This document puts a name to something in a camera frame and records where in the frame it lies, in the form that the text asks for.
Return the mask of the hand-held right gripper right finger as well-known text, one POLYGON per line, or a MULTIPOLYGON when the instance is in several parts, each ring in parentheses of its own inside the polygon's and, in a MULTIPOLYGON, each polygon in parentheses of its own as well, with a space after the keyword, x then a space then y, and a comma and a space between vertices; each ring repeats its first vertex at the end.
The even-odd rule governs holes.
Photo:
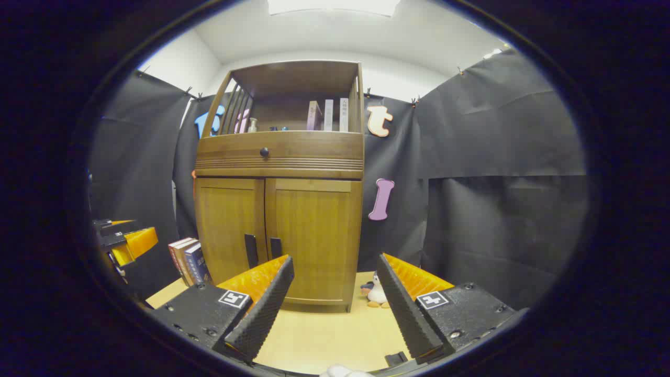
POLYGON ((432 363, 471 348, 512 324, 518 312, 481 285, 454 285, 388 254, 376 273, 409 353, 432 363))

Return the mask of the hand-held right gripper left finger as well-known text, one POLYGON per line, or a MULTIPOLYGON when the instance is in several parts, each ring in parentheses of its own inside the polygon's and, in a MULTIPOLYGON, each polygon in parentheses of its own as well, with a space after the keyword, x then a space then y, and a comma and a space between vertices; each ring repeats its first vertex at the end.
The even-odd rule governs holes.
POLYGON ((251 363, 282 308, 293 264, 283 255, 218 285, 194 284, 151 315, 196 345, 251 363))

